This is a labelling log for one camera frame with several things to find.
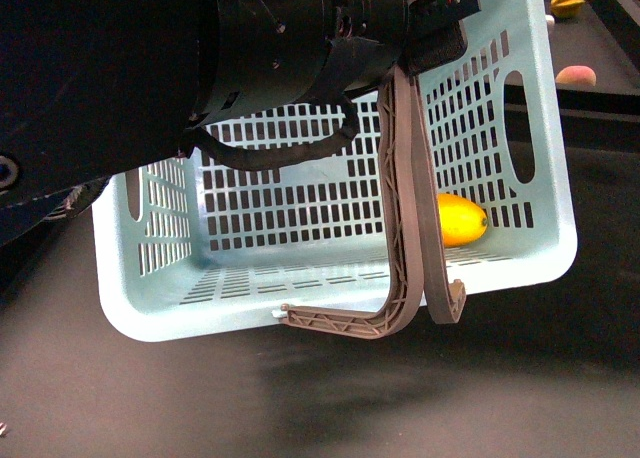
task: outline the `light blue plastic basket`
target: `light blue plastic basket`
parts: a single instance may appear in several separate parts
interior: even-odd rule
[[[449,279],[470,294],[555,279],[576,251],[543,1],[481,2],[464,22],[465,56],[420,77],[441,191],[473,199],[490,217],[483,238],[447,250]],[[504,80],[514,70],[535,155],[526,184],[512,167],[503,119]],[[358,100],[363,131],[339,156],[244,173],[196,152],[114,177],[93,210],[111,323],[161,341],[275,324],[282,303],[380,308],[389,264],[375,101]],[[235,146],[280,146],[326,136],[341,118],[296,105],[212,132]]]

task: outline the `yellow object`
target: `yellow object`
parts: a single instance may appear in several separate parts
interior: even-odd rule
[[[556,18],[574,18],[584,5],[584,0],[551,0],[551,14]]]
[[[439,193],[438,208],[445,248],[467,245],[487,231],[484,210],[466,198]]]

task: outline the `black cable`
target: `black cable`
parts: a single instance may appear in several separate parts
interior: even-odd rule
[[[221,165],[243,171],[265,171],[297,165],[310,160],[319,160],[336,154],[350,145],[360,132],[360,120],[357,106],[345,95],[341,95],[336,105],[344,113],[342,126],[333,135],[312,143],[271,148],[266,150],[247,150],[219,142],[204,128],[191,131],[188,139],[192,144],[208,154]]]

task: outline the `black table surface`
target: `black table surface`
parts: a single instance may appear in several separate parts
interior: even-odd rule
[[[282,326],[120,335],[83,215],[0,312],[0,457],[637,457],[640,157],[570,149],[561,279],[374,342]],[[519,155],[526,158],[526,150]]]

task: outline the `basket handle hole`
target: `basket handle hole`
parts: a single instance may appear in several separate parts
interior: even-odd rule
[[[142,196],[140,194],[140,169],[136,168],[125,173],[127,183],[127,204],[129,214],[135,221],[142,218],[142,206],[140,204]]]
[[[523,84],[522,74],[512,71],[505,79],[505,84]],[[521,183],[529,183],[536,172],[531,141],[531,123],[527,106],[526,90],[524,93],[524,107],[510,110],[504,114],[504,127],[511,156],[511,164],[516,178]]]

